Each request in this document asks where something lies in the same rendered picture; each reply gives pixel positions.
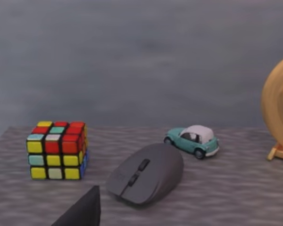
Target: black object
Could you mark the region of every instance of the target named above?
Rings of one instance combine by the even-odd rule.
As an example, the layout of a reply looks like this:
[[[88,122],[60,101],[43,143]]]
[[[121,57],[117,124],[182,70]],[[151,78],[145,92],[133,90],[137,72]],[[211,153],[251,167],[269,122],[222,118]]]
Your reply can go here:
[[[180,182],[183,158],[175,147],[152,144],[126,159],[110,175],[107,190],[136,205],[158,201]]]
[[[99,226],[100,187],[94,186],[51,226]]]

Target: car wheel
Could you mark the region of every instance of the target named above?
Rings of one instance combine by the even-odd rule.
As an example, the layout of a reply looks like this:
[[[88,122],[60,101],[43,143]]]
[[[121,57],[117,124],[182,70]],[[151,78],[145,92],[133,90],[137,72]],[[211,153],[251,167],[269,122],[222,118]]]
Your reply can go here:
[[[167,145],[173,145],[173,141],[170,138],[168,138],[168,137],[166,137],[164,139],[164,143],[167,144]]]
[[[194,156],[196,159],[204,159],[204,157],[206,156],[206,153],[200,148],[196,148],[194,151]]]

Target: wooden disc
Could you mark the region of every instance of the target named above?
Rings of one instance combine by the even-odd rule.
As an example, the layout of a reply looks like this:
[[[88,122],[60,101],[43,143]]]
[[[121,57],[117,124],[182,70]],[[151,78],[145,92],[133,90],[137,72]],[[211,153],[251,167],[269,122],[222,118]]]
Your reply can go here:
[[[283,146],[283,60],[272,70],[265,82],[261,110],[271,135]]]

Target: car door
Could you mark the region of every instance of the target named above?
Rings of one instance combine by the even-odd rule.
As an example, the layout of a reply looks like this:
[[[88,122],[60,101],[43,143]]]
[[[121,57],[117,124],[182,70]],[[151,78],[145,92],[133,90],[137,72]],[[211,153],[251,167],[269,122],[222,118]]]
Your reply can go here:
[[[177,143],[177,146],[187,152],[193,153],[195,143],[192,141],[192,137],[190,133],[183,133],[179,137],[179,142]]]

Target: miniature car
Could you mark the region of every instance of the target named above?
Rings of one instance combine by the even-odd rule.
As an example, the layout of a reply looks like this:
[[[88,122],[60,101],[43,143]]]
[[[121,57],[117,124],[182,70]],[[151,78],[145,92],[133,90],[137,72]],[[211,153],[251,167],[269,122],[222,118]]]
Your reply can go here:
[[[164,143],[191,153],[197,159],[213,156],[219,150],[213,130],[200,125],[171,129],[166,133]]]

